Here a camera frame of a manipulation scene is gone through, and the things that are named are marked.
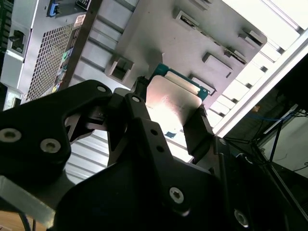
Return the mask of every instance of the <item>ventilation grille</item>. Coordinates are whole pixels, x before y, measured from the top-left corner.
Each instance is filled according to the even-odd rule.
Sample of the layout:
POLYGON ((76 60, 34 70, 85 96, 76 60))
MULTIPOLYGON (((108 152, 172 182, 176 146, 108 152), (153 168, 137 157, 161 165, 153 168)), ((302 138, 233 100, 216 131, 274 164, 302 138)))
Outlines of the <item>ventilation grille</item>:
POLYGON ((72 28, 70 24, 44 33, 27 101, 41 97, 53 86, 72 28))

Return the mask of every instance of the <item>rectangular slot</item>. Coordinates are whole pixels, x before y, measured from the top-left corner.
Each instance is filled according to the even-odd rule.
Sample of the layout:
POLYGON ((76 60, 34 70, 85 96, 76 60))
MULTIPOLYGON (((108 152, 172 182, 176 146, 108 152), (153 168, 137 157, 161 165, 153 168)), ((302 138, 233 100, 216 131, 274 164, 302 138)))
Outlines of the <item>rectangular slot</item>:
POLYGON ((232 49, 225 49, 225 55, 238 65, 246 65, 247 63, 244 59, 244 56, 238 51, 234 51, 232 49))
POLYGON ((116 78, 123 82, 130 74, 131 69, 134 66, 134 63, 115 55, 112 59, 111 66, 107 67, 105 73, 113 78, 116 78))
POLYGON ((216 92, 215 88, 211 87, 210 85, 204 83, 202 80, 194 76, 192 77, 192 81, 199 84, 201 87, 204 87, 205 89, 207 89, 209 91, 209 95, 213 95, 216 92))
POLYGON ((232 109, 235 106, 235 103, 229 100, 227 97, 220 95, 217 98, 217 102, 221 103, 222 105, 228 107, 229 109, 232 109))
POLYGON ((207 11, 209 6, 205 0, 190 0, 196 7, 198 7, 202 11, 207 11))
POLYGON ((261 47, 263 42, 261 42, 261 38, 254 31, 243 30, 243 33, 239 35, 251 48, 261 47))
POLYGON ((206 53, 202 61, 205 63, 207 68, 214 70, 221 77, 228 78, 229 75, 232 73, 231 67, 227 66, 210 53, 206 53))
POLYGON ((180 11, 175 18, 182 26, 187 29, 197 29, 199 23, 195 21, 193 18, 189 17, 183 11, 180 11))
POLYGON ((25 34, 19 30, 14 30, 13 36, 10 36, 9 39, 12 42, 11 48, 14 51, 17 51, 19 53, 23 53, 24 51, 24 38, 25 34))
POLYGON ((249 88, 240 83, 237 80, 234 80, 227 89, 223 92, 223 95, 229 99, 239 101, 247 92, 249 88))
POLYGON ((228 107, 222 105, 217 101, 211 105, 210 109, 217 112, 218 114, 223 114, 223 115, 226 115, 230 111, 228 107))

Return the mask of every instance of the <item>screw hole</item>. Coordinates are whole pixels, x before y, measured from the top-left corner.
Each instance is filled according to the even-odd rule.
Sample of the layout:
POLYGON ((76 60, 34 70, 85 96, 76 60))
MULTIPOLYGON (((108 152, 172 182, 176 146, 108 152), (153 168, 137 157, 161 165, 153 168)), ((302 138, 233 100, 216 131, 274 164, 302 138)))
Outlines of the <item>screw hole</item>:
POLYGON ((135 97, 135 96, 133 96, 132 99, 133 99, 133 101, 140 102, 140 99, 138 99, 138 98, 135 97))
POLYGON ((48 148, 48 149, 54 149, 55 147, 56 147, 56 145, 54 143, 49 142, 49 143, 46 144, 46 148, 48 148))
POLYGON ((155 136, 158 135, 157 131, 155 131, 154 129, 151 129, 151 133, 152 133, 153 135, 155 135, 155 136))
POLYGON ((8 139, 14 139, 16 137, 16 134, 14 132, 11 132, 11 131, 7 131, 5 134, 4 134, 4 137, 5 138, 8 138, 8 139))
POLYGON ((157 146, 156 149, 157 149, 160 153, 163 153, 163 152, 164 152, 164 149, 163 149, 163 147, 161 147, 161 146, 157 146))

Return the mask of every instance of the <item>black cable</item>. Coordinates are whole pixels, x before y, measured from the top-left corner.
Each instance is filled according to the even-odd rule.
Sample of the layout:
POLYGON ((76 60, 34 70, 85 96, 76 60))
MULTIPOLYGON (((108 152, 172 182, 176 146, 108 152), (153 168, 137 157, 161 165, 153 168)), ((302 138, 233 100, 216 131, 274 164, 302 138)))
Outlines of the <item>black cable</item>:
POLYGON ((293 170, 293 172, 296 172, 296 171, 302 170, 302 169, 304 169, 304 168, 307 168, 307 167, 308 167, 308 162, 305 162, 304 165, 305 165, 305 167, 302 167, 302 168, 293 170))
POLYGON ((33 220, 33 222, 32 222, 32 231, 36 231, 36 229, 37 229, 37 221, 33 220))
POLYGON ((264 123, 264 120, 262 120, 260 127, 259 127, 258 131, 255 133, 255 135, 253 136, 253 138, 251 139, 251 142, 257 137, 258 133, 260 132, 260 130, 262 128, 263 123, 264 123))
POLYGON ((27 217, 25 216, 25 214, 24 213, 18 213, 18 215, 20 216, 20 219, 23 222, 25 231, 31 231, 29 221, 28 221, 27 217))

